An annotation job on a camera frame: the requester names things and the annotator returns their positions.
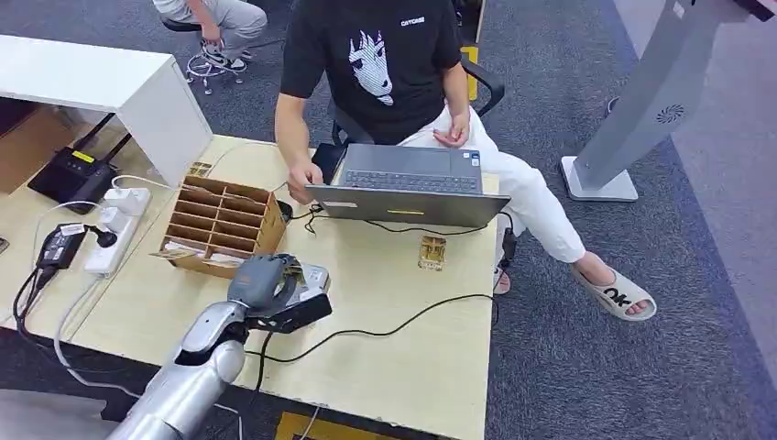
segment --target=graphic print on t-shirt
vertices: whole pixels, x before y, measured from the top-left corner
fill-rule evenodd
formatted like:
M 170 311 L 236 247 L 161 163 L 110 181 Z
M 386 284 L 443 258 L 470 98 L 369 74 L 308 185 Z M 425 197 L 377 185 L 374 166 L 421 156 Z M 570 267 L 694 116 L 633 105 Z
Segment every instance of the graphic print on t-shirt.
M 386 42 L 378 31 L 378 37 L 360 31 L 361 39 L 358 48 L 351 39 L 351 52 L 348 60 L 359 84 L 385 105 L 394 105 L 391 97 L 391 78 L 386 60 Z

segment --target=metallic robot arm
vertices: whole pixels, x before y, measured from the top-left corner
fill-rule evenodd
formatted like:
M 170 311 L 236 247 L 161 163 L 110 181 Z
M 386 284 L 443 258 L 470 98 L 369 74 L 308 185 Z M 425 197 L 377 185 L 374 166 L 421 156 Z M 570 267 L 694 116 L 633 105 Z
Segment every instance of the metallic robot arm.
M 205 309 L 109 440 L 193 438 L 227 385 L 237 379 L 251 329 L 291 331 L 332 312 L 328 274 L 288 255 L 240 267 L 229 301 Z

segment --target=wooden desk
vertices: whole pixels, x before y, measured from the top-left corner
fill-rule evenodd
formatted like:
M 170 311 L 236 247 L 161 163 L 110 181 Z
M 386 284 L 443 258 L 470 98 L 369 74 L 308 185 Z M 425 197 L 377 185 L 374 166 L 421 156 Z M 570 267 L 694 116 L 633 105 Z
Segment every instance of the wooden desk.
M 97 135 L 89 152 L 95 156 L 105 154 L 123 135 L 124 132 L 121 130 L 106 127 Z M 134 140 L 127 143 L 112 162 L 118 165 L 124 173 L 139 176 L 145 176 L 151 168 L 151 163 Z M 129 245 L 131 249 L 137 246 L 140 238 L 157 219 L 161 208 L 166 206 L 172 197 L 173 191 L 140 181 L 122 181 L 120 184 L 136 188 L 149 188 L 152 193 L 151 204 L 141 219 L 133 241 Z M 9 248 L 0 254 L 0 279 L 4 281 L 5 285 L 5 288 L 0 291 L 1 326 L 16 328 L 16 323 L 11 317 L 11 307 L 16 292 L 32 270 L 33 258 L 37 256 L 34 255 L 32 243 L 35 228 L 39 217 L 55 205 L 55 202 L 30 190 L 26 185 L 0 198 L 0 237 L 5 238 L 10 243 Z M 38 232 L 37 248 L 41 246 L 46 234 L 57 224 L 84 222 L 94 225 L 97 223 L 98 217 L 99 212 L 96 209 L 88 215 L 78 215 L 67 209 L 58 209 L 48 214 Z M 90 251 L 96 246 L 94 235 L 88 235 L 83 241 L 81 250 L 76 254 L 71 268 L 60 272 L 49 283 L 27 319 L 27 329 L 30 332 L 41 336 L 53 337 L 56 330 L 55 326 L 67 305 L 93 279 L 93 275 L 83 272 L 82 268 Z M 129 254 L 127 253 L 122 265 L 126 263 L 128 256 Z M 97 303 L 106 287 L 106 281 L 98 284 L 93 294 L 74 311 L 69 324 L 64 329 L 65 336 L 71 336 L 74 333 L 78 325 Z
M 210 177 L 268 189 L 286 180 L 272 144 L 215 137 L 202 161 L 213 163 L 227 150 Z M 485 178 L 484 187 L 494 191 L 497 181 Z M 279 198 L 290 201 L 285 190 Z M 228 280 L 176 269 L 149 255 L 159 249 L 171 210 L 168 198 L 125 266 L 94 295 L 99 302 L 94 305 L 92 298 L 88 316 L 77 317 L 73 344 L 161 365 L 195 317 L 225 298 Z M 483 231 L 448 237 L 442 272 L 418 268 L 419 233 L 391 234 L 363 222 L 319 219 L 313 236 L 303 226 L 292 222 L 280 248 L 330 271 L 334 312 L 292 335 L 273 337 L 271 356 L 292 357 L 336 330 L 388 331 L 432 303 L 491 292 L 496 221 Z M 73 294 L 56 299 L 58 292 L 47 292 L 41 314 L 59 316 Z M 53 323 L 34 324 L 36 333 L 53 332 Z M 490 329 L 489 300 L 446 304 L 391 337 L 338 337 L 295 364 L 268 362 L 262 390 L 385 423 L 479 440 L 486 416 Z M 246 348 L 258 351 L 263 337 L 252 335 Z M 236 384 L 253 388 L 257 374 L 258 358 L 249 356 Z

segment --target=kiosk stand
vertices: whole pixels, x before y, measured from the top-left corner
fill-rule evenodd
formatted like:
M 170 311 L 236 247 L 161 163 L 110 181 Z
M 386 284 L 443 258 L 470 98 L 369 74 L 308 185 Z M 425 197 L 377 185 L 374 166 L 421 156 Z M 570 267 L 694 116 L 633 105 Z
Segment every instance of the kiosk stand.
M 634 202 L 626 168 L 685 122 L 701 99 L 717 28 L 749 12 L 731 0 L 667 0 L 618 105 L 579 156 L 561 160 L 570 197 Z

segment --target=laptop lid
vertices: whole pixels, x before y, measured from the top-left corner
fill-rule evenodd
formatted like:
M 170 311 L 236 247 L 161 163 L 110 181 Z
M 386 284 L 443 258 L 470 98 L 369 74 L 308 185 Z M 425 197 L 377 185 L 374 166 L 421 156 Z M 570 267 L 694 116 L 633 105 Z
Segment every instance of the laptop lid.
M 510 200 L 507 195 L 440 194 L 327 185 L 306 185 L 305 188 L 332 217 L 440 226 L 485 226 Z

